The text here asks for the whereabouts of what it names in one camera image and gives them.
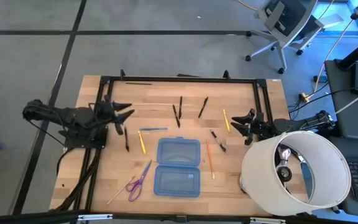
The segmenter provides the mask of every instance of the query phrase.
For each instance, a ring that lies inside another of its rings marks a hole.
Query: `orange pencil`
[[[206,143],[206,150],[208,151],[209,166],[211,167],[212,179],[215,179],[214,166],[212,165],[212,158],[211,158],[211,152],[209,151],[208,140],[205,140],[205,143]]]

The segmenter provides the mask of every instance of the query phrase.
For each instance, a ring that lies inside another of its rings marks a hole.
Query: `plastic container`
[[[274,154],[279,143],[298,151],[309,165],[314,190],[308,203],[289,194],[277,176]],[[241,185],[266,212],[287,216],[340,204],[350,191],[351,173],[344,156],[327,139],[297,131],[253,143],[242,161]]]
[[[200,142],[184,138],[163,138],[158,142],[154,193],[171,197],[200,195]]]

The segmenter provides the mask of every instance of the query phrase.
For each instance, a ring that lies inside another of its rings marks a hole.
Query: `wooden table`
[[[84,76],[76,106],[88,106],[96,99],[100,76]],[[224,216],[270,216],[247,194],[241,192],[239,177],[242,159],[248,148],[244,138],[231,127],[229,133],[223,118],[223,108],[227,117],[244,116],[255,108],[252,85],[245,83],[185,83],[152,82],[152,85],[128,85],[114,82],[112,98],[118,103],[132,103],[128,109],[135,113],[125,122],[129,133],[130,151],[125,149],[124,136],[118,136],[114,125],[110,124],[108,142],[102,150],[92,201],[92,212],[142,213],[142,214],[185,214],[185,215],[224,215]],[[280,80],[267,80],[268,93],[274,118],[288,118]],[[180,96],[183,96],[181,128],[177,127],[172,104],[178,110]],[[204,99],[209,97],[203,115],[198,113]],[[144,155],[137,131],[140,128],[167,127],[168,131],[143,132],[147,148]],[[212,129],[227,148],[223,153],[213,139]],[[201,194],[198,198],[162,197],[154,194],[154,175],[157,163],[157,144],[160,138],[197,139],[201,143]],[[208,139],[216,178],[213,180],[209,168],[205,140]],[[75,149],[62,160],[55,184],[50,208],[59,206],[74,188],[80,176],[84,149]],[[144,180],[141,196],[135,202],[128,202],[129,193],[125,190],[109,205],[107,201],[132,175],[139,178],[145,165],[153,160]],[[307,199],[305,183],[300,166],[295,158],[290,159],[293,179],[287,185],[297,198]],[[84,207],[87,186],[83,191],[81,207]]]

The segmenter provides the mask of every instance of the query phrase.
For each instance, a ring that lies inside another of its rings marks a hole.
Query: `blue pen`
[[[159,131],[159,130],[168,130],[168,128],[141,128],[141,131]]]

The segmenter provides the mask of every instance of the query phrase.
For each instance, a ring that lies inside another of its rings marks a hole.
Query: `blue plastic container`
[[[200,142],[184,138],[163,138],[158,142],[154,193],[171,197],[200,195]]]

